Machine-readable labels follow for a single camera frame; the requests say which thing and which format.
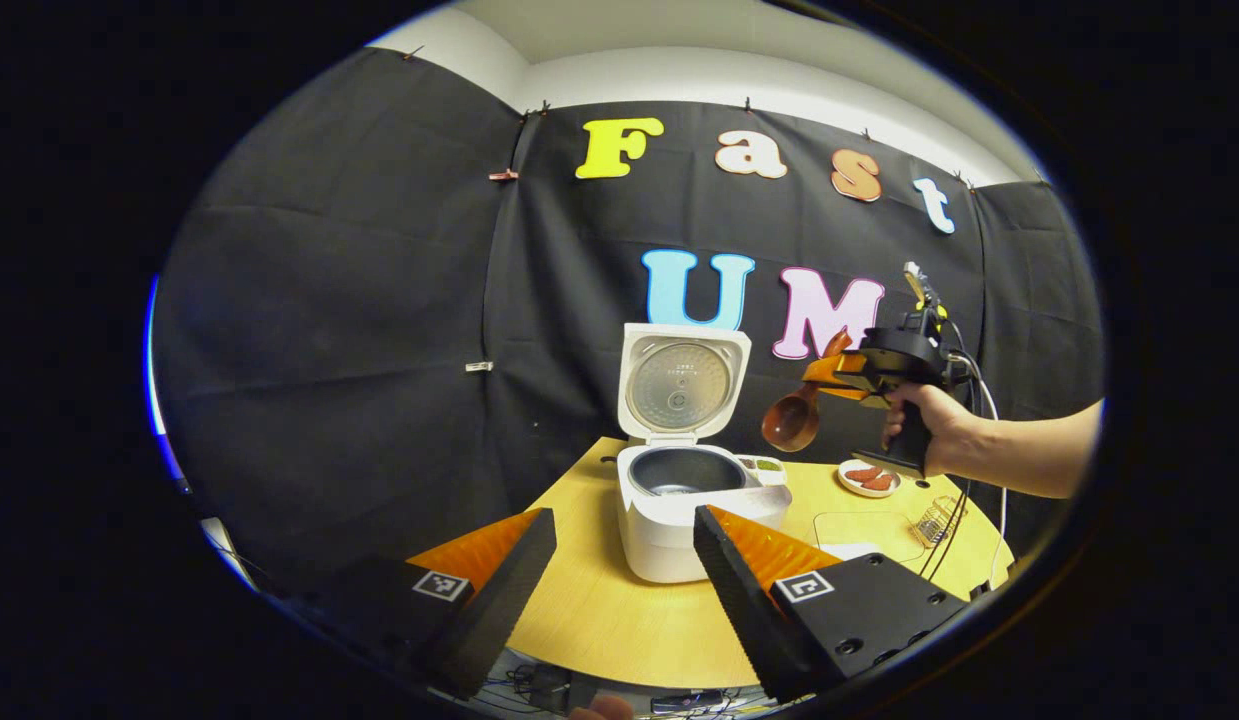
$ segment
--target letter cutout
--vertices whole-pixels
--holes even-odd
[[[577,178],[622,178],[628,164],[620,157],[627,152],[628,160],[646,155],[646,136],[664,135],[664,123],[659,118],[626,118],[618,120],[590,120],[584,123],[589,131],[589,154],[584,164],[574,170]]]
[[[721,290],[716,301],[716,316],[706,323],[686,315],[686,279],[691,268],[698,264],[695,254],[684,250],[650,250],[641,257],[641,264],[650,269],[646,316],[652,323],[700,325],[705,328],[737,331],[738,323],[743,322],[743,279],[757,266],[752,258],[714,255],[709,261],[721,274]]]
[[[881,183],[876,178],[880,172],[871,155],[846,149],[833,152],[833,187],[846,197],[862,202],[881,197]]]
[[[916,178],[912,181],[912,187],[921,191],[921,198],[926,201],[926,213],[930,216],[930,223],[934,223],[939,232],[952,234],[957,229],[957,223],[943,214],[943,206],[948,204],[948,196],[939,191],[935,181],[933,178]]]
[[[721,133],[716,141],[725,145],[716,151],[716,167],[729,173],[758,173],[764,178],[782,178],[788,165],[779,160],[779,146],[761,133],[732,129]]]
[[[880,283],[856,278],[843,292],[843,301],[833,305],[824,278],[810,268],[786,268],[779,279],[788,286],[788,320],[783,338],[771,346],[776,357],[800,361],[812,353],[807,346],[807,327],[815,341],[815,354],[824,351],[833,336],[845,328],[851,336],[849,349],[857,348],[866,328],[876,325],[876,306],[885,297]]]

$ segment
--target forearm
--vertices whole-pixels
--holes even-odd
[[[1103,402],[1054,420],[978,419],[953,473],[1041,497],[1072,496],[1094,451]]]

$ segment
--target yellow table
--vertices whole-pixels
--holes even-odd
[[[618,475],[615,462],[601,460],[618,455],[624,446],[620,439],[600,439],[532,503],[551,507],[558,548],[508,646],[553,665],[622,683],[669,688],[757,684],[707,580],[647,582],[628,569],[615,508]],[[834,465],[784,462],[784,468],[793,494],[784,533],[810,544],[876,542],[885,555],[912,570],[921,570],[929,551],[922,551],[911,535],[908,520],[919,519],[935,497],[957,497],[959,492],[938,475],[927,478],[929,488],[904,480],[895,494],[869,498],[841,487],[833,477]],[[966,502],[966,508],[957,543],[933,580],[961,600],[987,579],[999,543],[997,528],[975,503]],[[829,512],[835,516],[825,516]],[[947,543],[940,544],[940,553],[944,547]],[[1002,545],[996,584],[1006,580],[1012,560]]]

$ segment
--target brown spoon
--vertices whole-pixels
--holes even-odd
[[[829,341],[823,357],[840,354],[850,345],[851,336],[840,331]],[[803,450],[818,432],[819,383],[812,380],[802,384],[792,395],[782,397],[761,420],[761,437],[766,437],[766,442],[783,452]]]

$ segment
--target person's hand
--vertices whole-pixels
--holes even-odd
[[[622,696],[598,694],[592,705],[571,710],[569,720],[632,720],[633,716],[636,711]]]
[[[979,418],[968,411],[952,395],[930,384],[907,383],[885,393],[890,409],[881,429],[881,447],[903,430],[903,404],[912,402],[921,409],[921,420],[930,430],[930,446],[926,450],[926,473],[961,472],[961,457],[970,450]]]

